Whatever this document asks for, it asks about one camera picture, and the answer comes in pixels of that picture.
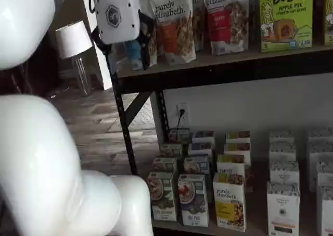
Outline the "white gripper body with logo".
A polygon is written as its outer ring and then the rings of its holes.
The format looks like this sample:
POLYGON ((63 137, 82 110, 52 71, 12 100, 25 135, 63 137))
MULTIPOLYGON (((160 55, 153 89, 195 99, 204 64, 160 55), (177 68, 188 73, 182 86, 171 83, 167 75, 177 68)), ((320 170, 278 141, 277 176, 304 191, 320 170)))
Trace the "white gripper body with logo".
POLYGON ((103 43, 122 43, 139 36, 139 0, 94 0, 94 6, 103 43))

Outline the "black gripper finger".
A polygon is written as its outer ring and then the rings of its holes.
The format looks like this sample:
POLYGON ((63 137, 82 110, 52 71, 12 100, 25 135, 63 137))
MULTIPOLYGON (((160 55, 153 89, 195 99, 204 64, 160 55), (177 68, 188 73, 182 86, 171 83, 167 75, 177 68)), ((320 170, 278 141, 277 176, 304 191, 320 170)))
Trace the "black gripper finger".
POLYGON ((140 45, 140 54, 141 54, 143 69, 146 70, 150 65, 148 44, 153 35, 153 31, 154 31, 156 22, 155 22, 154 18, 146 15, 141 10, 138 11, 138 16, 139 16, 139 21, 140 21, 140 27, 142 26, 142 24, 145 24, 147 26, 146 33, 144 33, 142 30, 140 30, 139 36, 137 37, 137 41, 140 45))
POLYGON ((109 73, 115 73, 116 72, 116 66, 114 64, 113 60, 113 54, 112 54, 112 44, 105 44, 99 34, 99 28, 95 27, 91 34, 92 40, 96 43, 99 50, 103 53, 106 59, 107 67, 109 70, 109 73))

